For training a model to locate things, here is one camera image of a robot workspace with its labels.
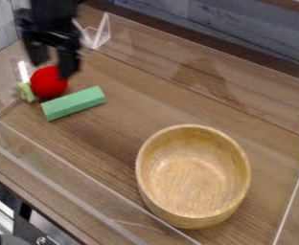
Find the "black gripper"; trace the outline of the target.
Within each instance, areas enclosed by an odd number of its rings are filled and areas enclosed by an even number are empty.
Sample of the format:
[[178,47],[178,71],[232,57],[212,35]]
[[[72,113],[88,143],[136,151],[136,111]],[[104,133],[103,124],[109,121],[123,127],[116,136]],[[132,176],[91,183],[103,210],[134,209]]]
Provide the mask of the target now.
[[29,0],[28,8],[14,11],[27,54],[35,66],[48,61],[48,48],[57,48],[57,68],[68,79],[80,67],[80,30],[73,20],[83,0]]

